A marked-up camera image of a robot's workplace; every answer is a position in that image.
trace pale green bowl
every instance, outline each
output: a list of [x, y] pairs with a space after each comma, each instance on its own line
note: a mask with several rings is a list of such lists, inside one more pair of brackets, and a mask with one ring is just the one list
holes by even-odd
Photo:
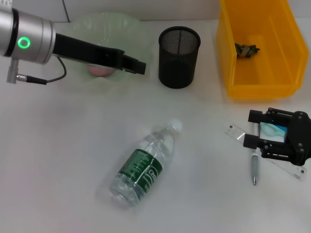
[[[121, 13], [83, 16], [71, 22], [63, 34], [95, 45], [121, 49], [126, 55], [147, 63], [147, 66], [151, 62], [153, 40], [150, 33], [138, 19]], [[86, 64], [66, 61], [66, 65], [79, 74], [79, 79], [83, 81], [95, 78], [89, 73]], [[115, 81], [131, 75], [124, 70], [116, 70], [107, 78]]]

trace pen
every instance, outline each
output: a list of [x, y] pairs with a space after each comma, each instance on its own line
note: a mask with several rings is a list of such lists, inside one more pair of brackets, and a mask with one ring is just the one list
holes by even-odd
[[[257, 135], [260, 136], [260, 125], [253, 123], [252, 124], [252, 134], [253, 135]], [[252, 176], [252, 182], [253, 185], [257, 184], [258, 181], [258, 164], [259, 164], [259, 156], [258, 156], [258, 152], [257, 149], [252, 150], [252, 158], [251, 158], [251, 176]]]

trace yellow plastic bin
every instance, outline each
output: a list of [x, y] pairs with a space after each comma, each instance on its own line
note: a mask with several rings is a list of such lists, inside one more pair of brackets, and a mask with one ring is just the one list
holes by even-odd
[[[220, 0], [217, 47], [227, 95], [277, 99], [302, 85], [308, 48], [286, 0]], [[237, 58], [234, 43], [260, 48]]]

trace robotic arm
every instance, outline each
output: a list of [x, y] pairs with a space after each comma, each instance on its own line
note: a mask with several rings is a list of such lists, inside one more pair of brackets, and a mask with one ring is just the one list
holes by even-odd
[[287, 112], [269, 108], [262, 112], [251, 110], [249, 122], [270, 123], [287, 127], [284, 142], [275, 142], [246, 134], [243, 146], [251, 149], [261, 149], [263, 158], [289, 161], [294, 165], [302, 166], [311, 158], [311, 119], [304, 112]]
[[7, 81], [42, 83], [41, 79], [18, 75], [18, 61], [45, 64], [52, 54], [78, 62], [144, 74], [146, 64], [124, 51], [90, 44], [56, 33], [51, 21], [0, 6], [0, 55], [11, 57]]

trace white table surface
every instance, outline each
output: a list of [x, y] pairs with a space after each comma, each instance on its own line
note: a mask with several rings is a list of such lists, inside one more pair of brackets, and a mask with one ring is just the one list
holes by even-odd
[[[297, 20], [308, 45], [311, 19]], [[232, 121], [249, 129], [250, 109], [311, 114], [308, 66], [303, 87], [285, 100], [235, 102], [222, 86], [217, 21], [146, 22], [155, 40], [174, 25], [202, 40], [191, 86], [172, 90], [157, 78], [157, 50], [145, 76], [80, 84], [74, 70], [47, 86], [6, 83], [0, 58], [0, 231], [2, 233], [284, 233], [311, 232], [311, 174], [301, 182], [260, 159], [258, 186], [250, 151], [223, 132]], [[57, 25], [61, 30], [64, 24]], [[20, 73], [61, 73], [20, 62]], [[179, 118], [184, 130], [171, 166], [135, 209], [112, 204], [108, 184], [135, 143], [152, 127]], [[311, 160], [305, 167], [311, 172]]]

